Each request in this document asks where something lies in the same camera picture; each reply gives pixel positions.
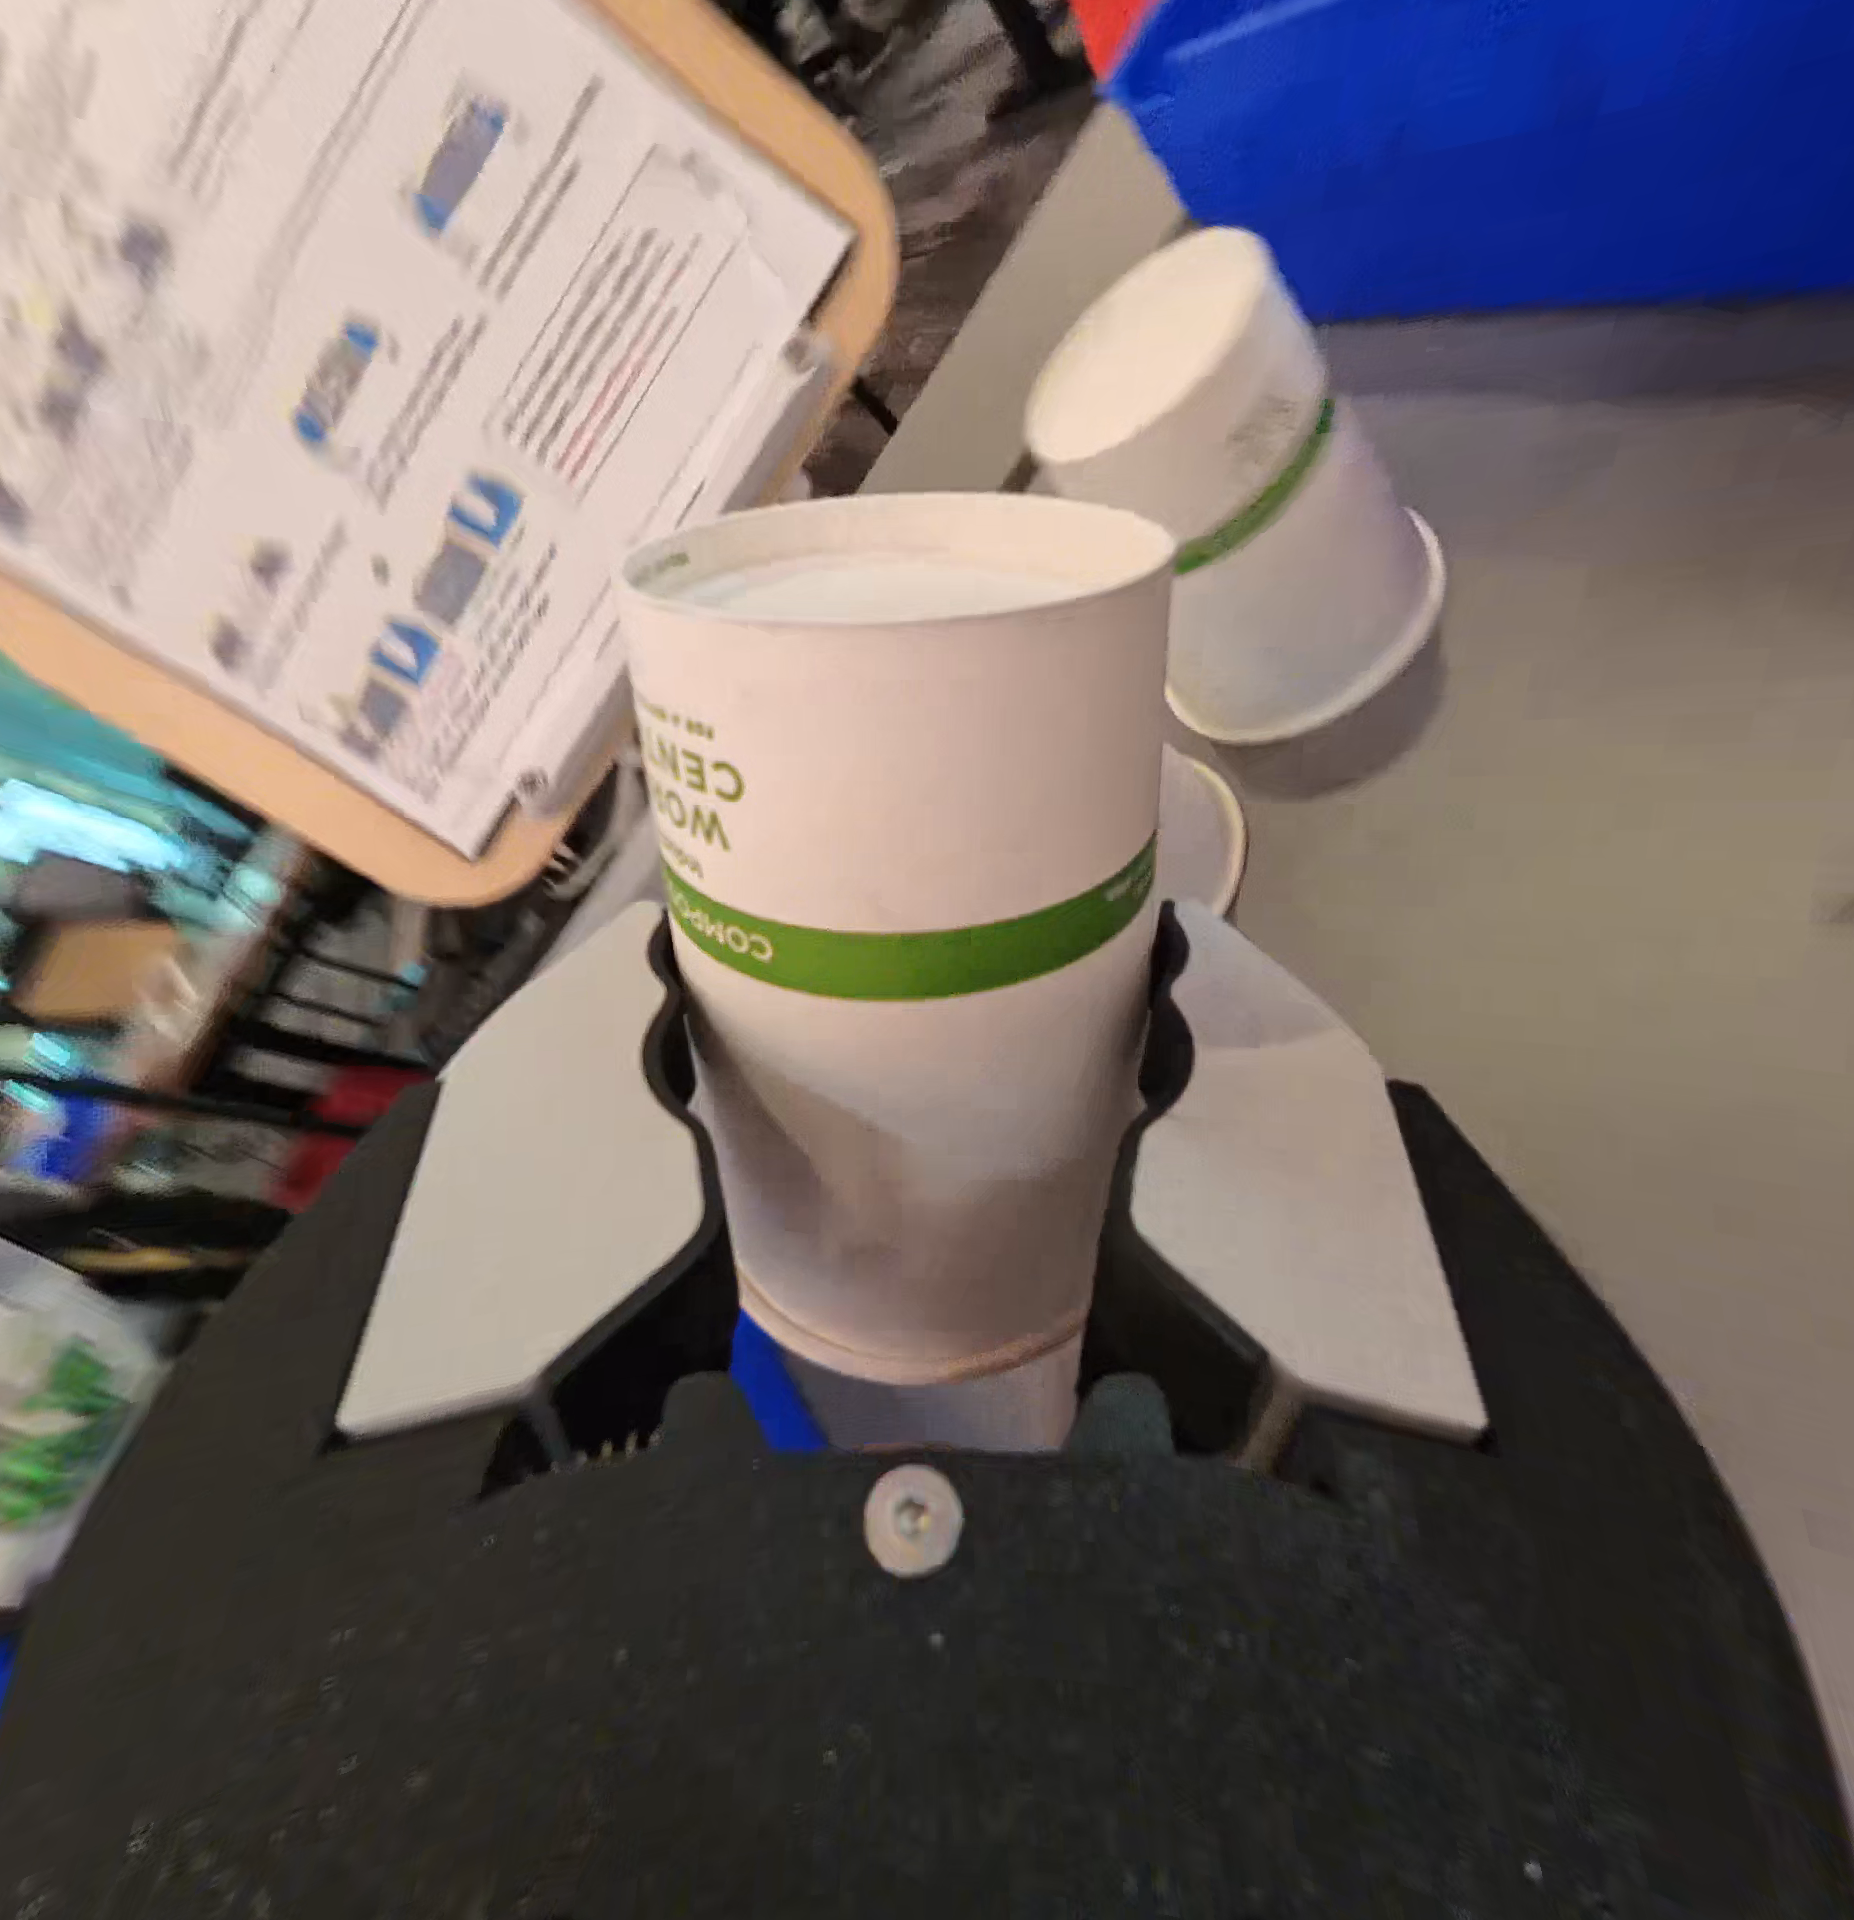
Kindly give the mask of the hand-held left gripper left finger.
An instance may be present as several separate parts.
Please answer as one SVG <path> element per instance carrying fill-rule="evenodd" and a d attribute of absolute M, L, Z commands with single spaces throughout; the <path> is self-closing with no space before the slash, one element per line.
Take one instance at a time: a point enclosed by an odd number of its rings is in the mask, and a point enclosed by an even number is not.
<path fill-rule="evenodd" d="M 693 1098 L 670 922 L 634 906 L 439 1074 L 336 1434 L 486 1414 L 564 1467 L 725 1371 L 736 1276 Z"/>

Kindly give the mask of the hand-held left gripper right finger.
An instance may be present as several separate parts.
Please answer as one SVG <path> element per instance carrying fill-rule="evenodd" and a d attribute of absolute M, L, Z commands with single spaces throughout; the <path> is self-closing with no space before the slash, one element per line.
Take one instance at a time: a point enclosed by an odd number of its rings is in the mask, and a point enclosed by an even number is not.
<path fill-rule="evenodd" d="M 1175 1453 L 1269 1467 L 1308 1411 L 1490 1427 L 1384 1070 L 1197 902 L 1158 911 L 1087 1382 L 1149 1379 Z"/>

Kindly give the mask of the green banded white paper cup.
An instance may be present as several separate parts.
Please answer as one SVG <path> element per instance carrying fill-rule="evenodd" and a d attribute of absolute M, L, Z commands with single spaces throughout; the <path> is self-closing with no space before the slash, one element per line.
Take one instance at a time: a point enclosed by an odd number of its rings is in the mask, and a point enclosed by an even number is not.
<path fill-rule="evenodd" d="M 1438 538 L 1253 231 L 1188 230 L 1107 288 L 1040 369 L 1023 447 L 1051 492 L 1171 535 L 1164 697 L 1210 741 L 1331 728 L 1438 624 Z"/>
<path fill-rule="evenodd" d="M 1163 746 L 1158 781 L 1156 888 L 1178 906 L 1202 906 L 1229 920 L 1247 874 L 1247 814 L 1211 763 Z"/>
<path fill-rule="evenodd" d="M 736 513 L 617 611 L 741 1297 L 920 1386 L 1084 1330 L 1138 1103 L 1173 538 L 1005 492 Z"/>

